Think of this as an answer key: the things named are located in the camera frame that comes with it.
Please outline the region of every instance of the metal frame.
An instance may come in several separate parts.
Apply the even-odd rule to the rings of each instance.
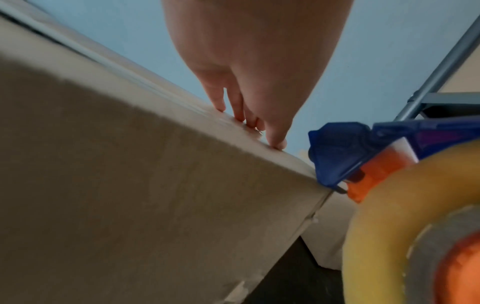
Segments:
[[[478,17],[438,67],[428,77],[425,83],[407,101],[405,107],[395,117],[395,121],[413,119],[421,113],[426,103],[445,104],[446,101],[463,100],[468,104],[480,104],[480,93],[450,93],[448,97],[444,93],[436,93],[450,76],[462,65],[465,59],[480,44],[480,17]]]

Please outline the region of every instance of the cardboard box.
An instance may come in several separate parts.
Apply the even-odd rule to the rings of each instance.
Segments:
[[[171,84],[5,19],[0,66],[2,303],[241,302],[330,194]]]

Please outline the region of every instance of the hand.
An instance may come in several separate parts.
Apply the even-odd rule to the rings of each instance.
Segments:
[[[213,105],[283,149],[319,80],[352,0],[162,0],[176,49]]]

